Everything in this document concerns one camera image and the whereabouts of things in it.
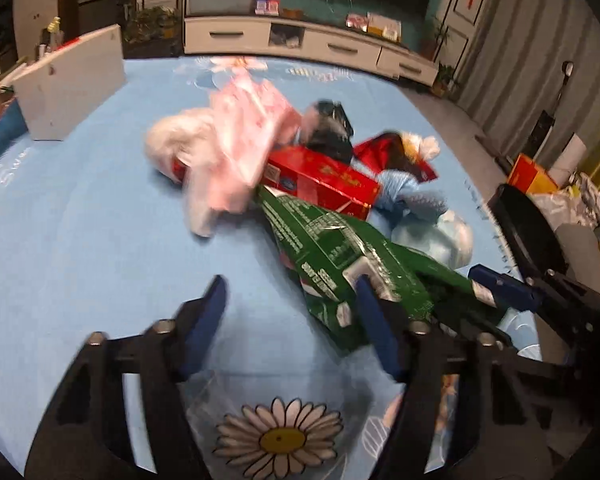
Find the green snack wrapper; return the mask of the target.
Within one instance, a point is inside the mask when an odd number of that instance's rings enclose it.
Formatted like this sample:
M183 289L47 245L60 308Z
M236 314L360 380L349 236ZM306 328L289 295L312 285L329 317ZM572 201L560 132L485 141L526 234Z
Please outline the green snack wrapper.
M498 325L507 313L489 289L422 252L390 242L365 221L266 185L258 187L257 202L309 314L345 352L368 344L355 307L355 285L363 275L379 299L396 304L409 320L435 318L456 330L459 318L475 315Z

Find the black trash bin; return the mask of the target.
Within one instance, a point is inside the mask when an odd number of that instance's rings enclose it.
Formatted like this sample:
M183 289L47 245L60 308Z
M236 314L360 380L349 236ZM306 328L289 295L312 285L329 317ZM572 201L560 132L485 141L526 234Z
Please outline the black trash bin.
M568 261L533 200L513 185L503 183L489 200L489 208L522 278L546 292L560 292L556 278L565 275Z

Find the white plastic bag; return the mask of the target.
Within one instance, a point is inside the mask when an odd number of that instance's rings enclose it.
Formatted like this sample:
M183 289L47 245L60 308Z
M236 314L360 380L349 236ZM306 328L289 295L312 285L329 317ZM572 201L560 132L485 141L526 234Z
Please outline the white plastic bag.
M586 174L572 176L570 185L554 193L529 194L553 231L563 224L600 226L600 190Z

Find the red yellow shopping bag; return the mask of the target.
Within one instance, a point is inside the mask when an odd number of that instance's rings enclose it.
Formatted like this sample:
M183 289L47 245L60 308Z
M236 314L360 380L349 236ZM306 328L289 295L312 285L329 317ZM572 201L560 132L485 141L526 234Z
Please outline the red yellow shopping bag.
M517 157L507 183L526 194L553 194L559 190L548 172L525 154Z

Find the blue crumpled cloth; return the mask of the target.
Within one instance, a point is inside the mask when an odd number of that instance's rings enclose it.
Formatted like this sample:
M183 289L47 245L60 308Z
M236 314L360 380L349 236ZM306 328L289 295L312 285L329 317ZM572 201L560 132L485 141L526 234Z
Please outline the blue crumpled cloth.
M382 170L376 181L380 184L380 192L374 207L392 212L407 212L427 222L436 222L448 211L444 195L430 188L428 182L420 183L408 172L388 169Z

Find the red foil wrapper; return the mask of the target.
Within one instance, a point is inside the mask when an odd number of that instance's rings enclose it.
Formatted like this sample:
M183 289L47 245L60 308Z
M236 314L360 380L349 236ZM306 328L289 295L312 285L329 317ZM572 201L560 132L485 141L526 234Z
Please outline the red foil wrapper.
M418 182L436 180L438 174L430 159L439 154L435 138L386 130L353 147L353 156L372 174L399 170L411 174Z

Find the red cardboard box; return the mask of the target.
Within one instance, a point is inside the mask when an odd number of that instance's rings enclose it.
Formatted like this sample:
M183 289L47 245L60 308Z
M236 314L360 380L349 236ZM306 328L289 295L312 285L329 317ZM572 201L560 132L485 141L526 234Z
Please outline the red cardboard box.
M214 211L239 214L264 184L310 204L364 220L378 199L381 185L351 166L303 145L273 146L251 169L250 184L223 181L211 187L204 203Z

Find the blue floral table cloth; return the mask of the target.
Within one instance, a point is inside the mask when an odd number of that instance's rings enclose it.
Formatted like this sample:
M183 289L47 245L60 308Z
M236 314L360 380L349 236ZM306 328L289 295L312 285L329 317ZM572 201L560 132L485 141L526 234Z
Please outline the blue floral table cloth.
M86 337L143 333L226 278L202 371L182 388L217 479L365 479L401 386L371 348L344 354L306 310L257 209L193 236L144 152L160 118L206 106L232 58L125 63L125 85L66 140L0 159L0 451L23 470Z

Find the dark crumpled wrapper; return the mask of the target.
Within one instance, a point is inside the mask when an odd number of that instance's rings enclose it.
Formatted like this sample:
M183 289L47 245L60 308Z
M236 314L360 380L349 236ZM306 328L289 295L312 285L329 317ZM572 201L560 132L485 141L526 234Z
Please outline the dark crumpled wrapper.
M301 119L299 143L337 162L349 165L353 158L353 127L339 102L312 103Z

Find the grey curtain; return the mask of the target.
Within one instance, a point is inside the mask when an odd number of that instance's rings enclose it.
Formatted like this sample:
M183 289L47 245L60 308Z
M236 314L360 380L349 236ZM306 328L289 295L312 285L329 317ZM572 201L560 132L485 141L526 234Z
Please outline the grey curtain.
M585 0L488 0L460 72L457 104L496 150L516 157L543 110L556 122L548 166L576 134L600 140L600 22Z

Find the potted plant by cabinet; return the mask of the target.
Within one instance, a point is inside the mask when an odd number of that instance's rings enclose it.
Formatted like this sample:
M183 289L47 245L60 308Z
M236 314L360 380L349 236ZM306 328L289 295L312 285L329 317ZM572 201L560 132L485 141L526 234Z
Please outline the potted plant by cabinet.
M448 30L445 24L435 16L430 18L425 24L420 38L419 54L426 60L433 61L437 53L444 47L448 41Z

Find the white tv cabinet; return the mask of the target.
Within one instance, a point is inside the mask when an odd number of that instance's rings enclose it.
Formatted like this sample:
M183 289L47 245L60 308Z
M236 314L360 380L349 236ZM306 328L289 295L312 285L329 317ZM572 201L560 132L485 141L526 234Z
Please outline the white tv cabinet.
M332 64L430 87L439 65L385 39L335 26L259 15L190 16L186 54L264 55Z

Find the pink plastic bag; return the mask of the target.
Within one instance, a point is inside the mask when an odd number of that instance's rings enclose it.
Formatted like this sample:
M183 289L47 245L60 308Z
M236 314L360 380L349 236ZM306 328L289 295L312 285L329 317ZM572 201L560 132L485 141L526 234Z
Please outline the pink plastic bag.
M155 168L183 187L189 229L212 235L220 214L241 214L274 148L293 144L301 114L271 81L246 70L210 93L209 105L155 123L145 154Z

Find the white storage box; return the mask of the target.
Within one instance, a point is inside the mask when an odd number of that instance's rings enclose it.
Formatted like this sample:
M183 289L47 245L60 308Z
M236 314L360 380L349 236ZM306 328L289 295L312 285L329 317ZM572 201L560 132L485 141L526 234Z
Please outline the white storage box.
M111 25L28 66L12 86L31 138L62 141L125 83L121 29Z

